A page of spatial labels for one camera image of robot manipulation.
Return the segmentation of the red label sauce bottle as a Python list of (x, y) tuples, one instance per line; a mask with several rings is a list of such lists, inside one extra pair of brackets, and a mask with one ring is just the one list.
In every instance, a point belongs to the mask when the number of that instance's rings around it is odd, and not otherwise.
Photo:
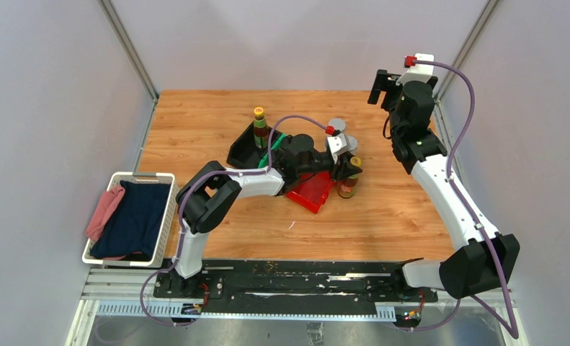
[[(358, 156), (353, 156), (349, 161), (354, 167), (360, 168), (362, 165), (362, 159)], [(341, 198), (351, 198), (355, 194), (355, 187), (358, 183), (358, 174), (353, 174), (337, 185), (337, 193)]]

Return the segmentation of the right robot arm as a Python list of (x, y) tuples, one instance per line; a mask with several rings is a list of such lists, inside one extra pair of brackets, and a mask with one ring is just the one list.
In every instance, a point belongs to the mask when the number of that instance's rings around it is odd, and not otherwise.
[(450, 155), (430, 129), (435, 108), (432, 93), (437, 77), (432, 73), (408, 76), (379, 69), (368, 103), (388, 112), (383, 136), (406, 173), (426, 192), (447, 227), (454, 253), (446, 260), (416, 259), (401, 266), (390, 284), (395, 298), (408, 301), (419, 288), (444, 290), (456, 299), (507, 287), (520, 244), (513, 234), (502, 234), (459, 187)]

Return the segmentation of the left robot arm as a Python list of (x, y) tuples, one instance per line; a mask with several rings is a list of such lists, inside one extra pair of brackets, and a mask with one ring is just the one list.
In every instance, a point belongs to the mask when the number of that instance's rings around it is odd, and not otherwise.
[(330, 180), (343, 182), (362, 173), (360, 159), (349, 149), (346, 135), (328, 139), (325, 151), (317, 151), (306, 134), (288, 135), (269, 152), (269, 164), (256, 169), (225, 168), (207, 163), (178, 193), (179, 241), (172, 259), (172, 288), (183, 298), (200, 288), (197, 274), (210, 232), (217, 228), (239, 199), (277, 197), (294, 190), (304, 177), (326, 172)]

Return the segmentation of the green label sauce bottle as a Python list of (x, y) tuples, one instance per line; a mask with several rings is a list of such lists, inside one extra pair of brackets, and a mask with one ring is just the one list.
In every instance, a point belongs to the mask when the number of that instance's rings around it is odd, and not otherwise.
[(253, 135), (257, 148), (266, 149), (268, 147), (270, 128), (267, 125), (263, 107), (254, 108)]

